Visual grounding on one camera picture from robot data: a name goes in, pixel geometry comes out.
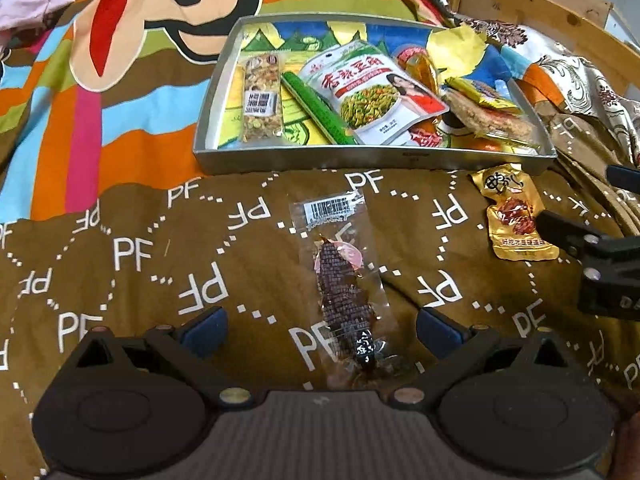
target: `yellow wrapper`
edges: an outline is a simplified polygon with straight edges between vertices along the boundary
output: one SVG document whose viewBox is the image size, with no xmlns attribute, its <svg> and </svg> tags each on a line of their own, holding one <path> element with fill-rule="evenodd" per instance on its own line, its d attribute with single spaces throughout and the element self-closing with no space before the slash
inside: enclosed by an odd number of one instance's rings
<svg viewBox="0 0 640 480">
<path fill-rule="evenodd" d="M 514 115 L 522 115 L 522 110 L 520 110 L 520 107 L 516 103 L 505 99 L 482 81 L 452 77 L 447 79 L 447 84 L 484 108 L 492 108 L 493 110 L 509 112 Z"/>
<path fill-rule="evenodd" d="M 555 260 L 560 249 L 536 231 L 536 216 L 545 209 L 531 177 L 519 164 L 505 164 L 472 175 L 483 196 L 493 200 L 486 216 L 494 252 L 503 260 Z"/>
</svg>

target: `blue gripper pad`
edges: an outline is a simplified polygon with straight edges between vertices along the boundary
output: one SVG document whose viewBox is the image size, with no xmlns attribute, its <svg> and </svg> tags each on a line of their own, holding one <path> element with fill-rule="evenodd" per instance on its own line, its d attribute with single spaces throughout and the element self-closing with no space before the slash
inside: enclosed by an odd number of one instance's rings
<svg viewBox="0 0 640 480">
<path fill-rule="evenodd" d="M 418 312 L 415 332 L 420 343 L 441 360 L 461 347 L 465 340 L 460 332 L 439 320 L 432 311 L 432 308 L 424 307 Z"/>
<path fill-rule="evenodd" d="M 201 359 L 210 357 L 225 341 L 228 332 L 228 318 L 225 309 L 219 308 L 211 316 L 186 332 L 180 344 Z"/>
</svg>

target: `green stripe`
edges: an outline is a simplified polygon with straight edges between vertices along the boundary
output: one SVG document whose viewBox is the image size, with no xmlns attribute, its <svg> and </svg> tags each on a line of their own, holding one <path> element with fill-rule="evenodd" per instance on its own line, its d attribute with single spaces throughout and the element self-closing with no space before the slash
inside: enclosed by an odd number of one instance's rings
<svg viewBox="0 0 640 480">
<path fill-rule="evenodd" d="M 148 30 L 146 32 L 145 44 L 140 50 L 138 59 L 141 57 L 151 56 L 160 50 L 166 50 L 168 48 L 175 48 L 175 45 L 164 33 L 164 29 L 161 30 Z"/>
<path fill-rule="evenodd" d="M 9 111 L 0 118 L 0 134 L 13 130 L 19 123 L 27 103 L 12 106 Z"/>
<path fill-rule="evenodd" d="M 401 0 L 280 0 L 260 8 L 261 14 L 275 12 L 353 12 L 415 20 L 415 15 Z"/>
<path fill-rule="evenodd" d="M 72 40 L 60 42 L 55 52 L 47 60 L 47 66 L 42 71 L 42 75 L 36 83 L 37 86 L 45 86 L 62 92 L 76 84 L 69 68 L 71 45 Z"/>
</svg>

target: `red tongue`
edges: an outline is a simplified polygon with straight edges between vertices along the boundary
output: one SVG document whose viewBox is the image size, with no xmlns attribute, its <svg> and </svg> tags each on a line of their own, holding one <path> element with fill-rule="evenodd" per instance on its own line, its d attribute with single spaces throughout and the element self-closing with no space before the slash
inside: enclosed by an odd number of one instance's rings
<svg viewBox="0 0 640 480">
<path fill-rule="evenodd" d="M 95 71 L 100 77 L 104 74 L 113 33 L 126 5 L 127 0 L 100 0 L 97 9 L 95 9 L 89 38 L 89 55 L 94 63 Z"/>
</svg>

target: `barcode label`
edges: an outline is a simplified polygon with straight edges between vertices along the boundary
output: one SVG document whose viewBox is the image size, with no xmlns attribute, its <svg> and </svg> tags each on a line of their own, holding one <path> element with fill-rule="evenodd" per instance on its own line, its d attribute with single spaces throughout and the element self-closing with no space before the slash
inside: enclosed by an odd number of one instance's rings
<svg viewBox="0 0 640 480">
<path fill-rule="evenodd" d="M 308 228 L 329 221 L 346 220 L 355 212 L 351 196 L 337 196 L 305 204 L 306 225 Z"/>
<path fill-rule="evenodd" d="M 244 114 L 255 117 L 270 117 L 276 114 L 278 94 L 276 92 L 245 92 Z"/>
</svg>

